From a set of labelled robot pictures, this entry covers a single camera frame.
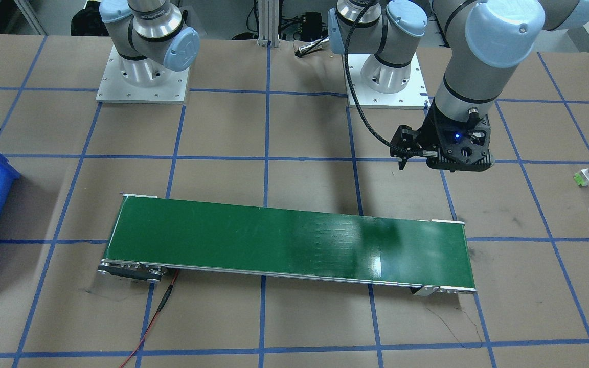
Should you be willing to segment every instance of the blue tape grid line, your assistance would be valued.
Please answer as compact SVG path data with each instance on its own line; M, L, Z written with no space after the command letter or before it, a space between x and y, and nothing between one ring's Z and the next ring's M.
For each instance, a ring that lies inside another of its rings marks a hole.
M15 99L12 101L12 104L10 105L10 109L9 109L8 113L6 114L6 117L4 118L4 121L2 123L2 127L0 128L0 137L2 137L2 132L3 132L4 128L6 128L6 124L10 120L10 115L12 115L12 112L15 109L15 106L17 106L17 103L19 102L19 97L21 96L21 93L24 91L24 88L26 87L26 83L29 81L29 78L31 77L31 73L33 72L33 68L35 67L35 63L37 63L38 58L40 58L40 53L42 52L42 49L44 48L44 44L46 42L47 42L47 36L44 36L42 38L42 42L40 42L40 47L38 47L38 51L35 53L35 57L33 58L33 61L31 61L31 66L29 67L28 72L26 72L26 76L24 77L24 80L21 82L21 86L19 87L19 89L17 91L17 95L15 96Z
M79 154L50 154L50 153L3 153L7 158L80 158ZM160 154L86 154L85 158L108 159L136 159L136 160L245 160L245 161L353 161L358 162L390 162L397 161L391 157L279 157L279 156L194 156L177 155L168 156ZM411 158L409 162L423 163L425 158ZM589 165L589 161L560 161L560 160L497 160L498 164L539 164L539 165Z
M515 144L514 139L512 138L512 133L510 133L508 123L506 122L506 119L503 116L503 112L501 111L501 107L498 102L495 102L495 107L497 108L497 111L500 114L501 121L503 122L504 128L505 128L506 133L509 137L510 143L512 144L512 148L515 151L515 155L517 156L517 159L520 161L519 167L521 167L521 169L522 169L522 174L524 175L524 179L526 180L526 184L529 187L529 190L531 191L531 196L533 196L533 201L535 202L535 206L537 207L538 212L540 213L540 217L542 218L542 223L545 226L545 230L547 231L547 235L549 236L550 243L554 249L554 254L556 254L556 259L558 260L558 264L560 266L560 269L563 272L565 282L568 285L568 289L570 290L570 294L572 295L572 299L574 300L577 310L579 311L579 316L581 318L583 326L586 329L587 337L589 338L589 324L587 323L585 313L583 312L583 309L582 309L580 302L579 302L579 298L576 294L574 286L572 285L570 275L568 275L568 270L566 269L563 259L560 256L560 252L558 251L558 246L556 245L556 242L553 239L553 235L551 233L551 230L549 229L549 223L547 222L547 219L545 217L545 213L544 213L544 211L542 211L542 207L540 206L540 201L537 198L537 195L535 193L535 189L533 189L533 184L531 183L531 179L529 177L529 174L528 174L528 172L526 172L526 168L524 167L524 164L521 163L522 157L519 154L519 150L517 149L517 145Z
M370 295L370 310L372 310L372 325L374 326L374 349L376 350L376 359L379 368L383 368L383 347L381 346L381 333L378 329L378 317L376 317L376 302L374 301L374 286L367 285L367 291Z
M168 185L165 190L165 198L170 199L171 195L171 188L174 181L174 172L176 170L176 157L178 156L178 147L180 146L180 136L183 133L183 122L185 121L185 105L180 108L180 117L178 118L178 129L176 133L176 139L174 139L174 151L172 153L172 163L170 166L170 176L168 177ZM152 301L154 300L154 292L156 290L156 286L154 284L149 284L149 290L147 291L147 302L145 304L145 315L142 320L142 328L140 329L140 338L145 335L145 331L149 328L149 319L151 317L151 305ZM145 349L145 342L140 344L138 347L138 353L136 354L135 358L135 368L140 368L142 365L142 357L143 357L143 350Z
M3 91L97 91L97 88L0 87Z
M265 77L265 166L263 172L263 196L262 206L269 205L269 94L271 87L271 41L268 42L266 49L266 77ZM265 313L267 306L267 277L262 275L260 277L260 310L259 310L259 355L258 368L263 368L265 365Z
M451 218L454 221L457 221L458 216L456 215L456 208L454 208L454 200L451 198L451 191L449 190L449 184L447 183L447 178L444 174L444 170L440 170L440 177L442 177L442 186L444 187L444 194L447 196L449 211L451 211ZM490 364L492 365L492 368L497 368L497 361L495 359L494 350L492 349L492 342L490 340L490 335L488 333L488 326L486 325L486 317L483 314L483 308L481 307L481 299L479 299L479 294L477 293L474 293L474 303L477 305L477 313L479 313L479 320L481 321L481 328L483 329L483 339L485 340L485 346L488 349Z
M349 107L345 107L347 114L347 126L349 127L349 144L351 147L351 164L353 165L353 181L356 186L356 200L358 205L358 214L363 215L363 199L360 195L360 181L358 181L358 163L356 159L355 142L353 140L353 128L351 127L351 114Z
M581 128L579 126L579 122L577 122L576 117L572 113L572 109L570 109L570 104L565 100L565 96L563 96L563 93L560 91L560 88L558 88L558 83L556 83L556 79L554 79L554 76L551 74L551 71L549 70L547 63L545 63L545 59L542 58L542 55L540 55L539 52L537 54L538 54L538 58L540 58L540 62L542 63L543 67L545 68L545 72L547 72L547 75L549 75L549 79L551 79L551 82L554 84L554 88L558 92L558 95L560 96L560 99L563 102L563 105L565 105L565 108L568 110L568 113L570 114L570 118L572 119L574 126L579 131L579 135L580 135L581 139L583 140L583 143L585 144L585 146L587 147L587 150L589 151L589 143L587 142L587 139L585 138L585 134L583 133L583 131L581 130Z
M80 173L80 170L83 166L83 161L85 160L85 154L86 154L86 151L88 150L88 145L89 145L89 142L92 138L92 132L94 132L94 127L96 126L100 111L101 111L101 103L98 103L94 117L92 118L92 123L90 125L90 129L88 131L88 137L86 138L86 142L84 143L83 149L81 151L82 157L79 159L79 163L77 164L77 169L74 172L74 176L72 177L72 183L70 184L70 190L68 190L68 192L67 192L67 198L65 198L65 203L63 205L63 209L61 210L60 217L58 219L58 224L56 224L56 230L54 231L54 238L52 239L51 245L49 247L49 251L47 253L47 258L44 261L42 273L40 274L40 280L39 280L38 286L35 290L35 295L33 296L33 302L31 303L31 309L30 309L29 315L26 319L26 324L24 325L24 330L21 334L21 338L19 339L19 345L18 345L17 352L15 354L15 358L13 360L12 368L17 368L17 366L19 364L19 359L21 358L21 354L24 350L24 345L26 344L26 338L28 337L29 330L31 328L31 322L33 321L33 317L35 315L35 308L37 308L38 301L40 299L40 293L42 292L42 286L44 285L44 279L47 277L47 271L49 270L49 262L51 261L51 258L54 254L54 249L56 248L56 244L58 243L58 234L60 233L60 229L63 226L63 221L65 220L65 215L67 214L67 208L70 205L70 200L72 199L72 194L74 193L74 188L77 184L77 179L79 178L79 173Z
M589 345L588 338L567 338L557 340L512 340L493 341L496 348L502 347L544 347L549 345ZM381 345L381 350L432 350L432 349L465 349L481 347L480 342L439 343L439 344L392 344ZM356 345L350 347L271 347L264 348L264 354L287 354L307 352L373 352L376 345ZM259 354L261 349L173 349L173 350L143 350L142 356L208 356L208 355L240 355ZM23 352L22 358L96 358L96 357L121 357L131 353L130 350L113 351L63 351L63 352ZM0 359L14 358L14 352L0 352Z

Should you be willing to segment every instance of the metal mounting plate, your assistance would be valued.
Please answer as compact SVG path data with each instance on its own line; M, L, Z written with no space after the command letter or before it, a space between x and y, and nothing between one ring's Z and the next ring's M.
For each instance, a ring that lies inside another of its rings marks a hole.
M106 69L97 91L97 101L108 103L184 103L190 68L171 72L167 80L157 87L142 88L124 80L120 70L119 54L115 46L110 50Z
M356 91L361 107L365 109L423 109L430 105L417 54L411 60L409 84L403 91L395 94L379 93L363 83L360 70L363 69L363 64L368 57L369 54L351 54L349 56L351 81L354 84L353 89ZM349 91L347 77L344 78L344 82L347 87L349 105L350 107L356 107L356 103L353 101Z

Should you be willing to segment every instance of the aluminum extrusion post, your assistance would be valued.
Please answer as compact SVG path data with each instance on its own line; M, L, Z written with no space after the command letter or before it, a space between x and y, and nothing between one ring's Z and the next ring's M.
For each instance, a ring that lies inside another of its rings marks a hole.
M258 44L279 46L279 0L258 0Z

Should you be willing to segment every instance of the black cable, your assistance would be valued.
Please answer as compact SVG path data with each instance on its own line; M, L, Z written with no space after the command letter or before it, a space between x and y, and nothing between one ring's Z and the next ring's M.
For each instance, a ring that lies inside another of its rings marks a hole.
M252 28L250 28L250 16L252 16L252 12L254 11L256 7L256 2L254 1L254 6L252 7L252 9L250 9L250 12L247 14L247 19L245 21L245 25L247 26L247 29L252 31L252 32L256 32L258 33L258 30L252 30Z
M254 0L254 19L256 20L256 33L260 33L260 23L258 21L258 0Z
M410 151L408 151L406 149L402 149L401 147L397 147L396 145L391 144L390 141L386 140L386 138L381 137L381 135L379 135L379 133L377 133L376 130L374 130L374 128L372 128L370 123L367 121L367 118L365 117L365 114L363 112L363 108L360 107L360 103L358 103L358 96L356 96L356 91L353 89L353 82L351 82L351 73L349 72L349 42L351 40L351 35L353 35L353 31L356 29L356 26L358 25L358 22L360 21L360 19L363 18L363 15L365 15L365 13L367 12L367 9L369 9L369 7L370 7L370 5L365 5L363 7L363 9L360 11L360 13L358 13L358 17L353 22L353 24L351 24L351 28L349 29L349 33L347 34L347 39L344 41L344 73L347 75L347 82L349 83L349 91L351 92L351 97L353 98L353 102L356 104L356 109L358 110L358 114L360 115L360 118L363 120L363 124L365 124L365 126L367 127L367 130L369 130L370 133L372 133L372 135L377 140L381 141L381 143L388 146L390 149L393 149L394 151L397 151L399 153L410 154L411 153Z

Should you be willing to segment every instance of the black wire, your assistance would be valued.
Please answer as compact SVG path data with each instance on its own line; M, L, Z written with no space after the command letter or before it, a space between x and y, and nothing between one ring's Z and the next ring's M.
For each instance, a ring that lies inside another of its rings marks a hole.
M302 22L303 19L301 19L301 17L294 17L293 20L286 21L286 23L280 25L279 33L281 33L281 31L285 30L290 26L294 26L295 24L301 24Z
M256 33L260 33L260 23L258 21L258 0L254 0L254 19L256 20Z
M254 12L254 9L256 8L256 4L257 4L257 0L254 0L254 6L252 7L252 9L250 9L250 12L247 14L247 19L245 21L245 25L247 26L247 29L252 31L252 32L256 32L258 33L258 19L256 19L256 30L252 30L252 28L250 28L250 16L252 16L252 12Z
M386 140L386 138L381 137L381 135L379 135L379 133L377 133L376 130L374 130L374 128L372 128L370 123L367 121L367 118L365 117L365 114L363 112L363 108L361 108L360 103L358 103L358 96L356 96L356 91L353 89L353 82L351 82L351 73L349 72L349 42L351 40L351 35L353 35L353 31L356 29L356 26L358 25L358 22L360 21L360 19L363 18L363 15L365 15L365 13L367 12L367 9L369 9L369 7L370 7L370 5L365 5L363 7L363 9L360 11L360 13L358 13L358 17L351 25L351 28L349 29L349 33L347 34L347 39L344 41L344 73L347 75L347 82L349 83L349 91L351 92L351 97L353 98L353 102L356 104L356 109L358 110L358 114L360 115L360 118L363 120L363 124L365 124L365 126L367 127L367 130L369 130L370 133L372 133L372 135L377 140L381 141L381 143L390 147L390 149L393 149L394 151L397 151L399 153L410 154L411 153L410 151L408 151L406 149L402 149L401 147L397 147L396 145L391 144L390 141Z

